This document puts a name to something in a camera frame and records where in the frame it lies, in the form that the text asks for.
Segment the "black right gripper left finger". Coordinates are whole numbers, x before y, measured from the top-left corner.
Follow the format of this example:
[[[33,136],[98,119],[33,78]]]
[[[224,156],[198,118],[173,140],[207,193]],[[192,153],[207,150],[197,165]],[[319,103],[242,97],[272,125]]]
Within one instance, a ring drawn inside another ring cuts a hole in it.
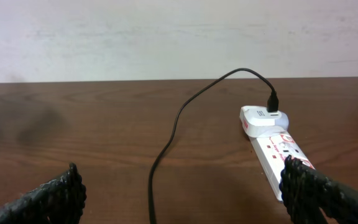
[[[79,224],[86,187],[74,163],[58,177],[0,207],[0,224]]]

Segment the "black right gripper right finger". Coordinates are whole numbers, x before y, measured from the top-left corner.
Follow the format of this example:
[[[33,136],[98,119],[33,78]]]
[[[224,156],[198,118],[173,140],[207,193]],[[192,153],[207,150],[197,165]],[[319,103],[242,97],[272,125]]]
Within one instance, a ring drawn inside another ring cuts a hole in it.
[[[279,189],[292,223],[358,223],[358,191],[288,156]]]

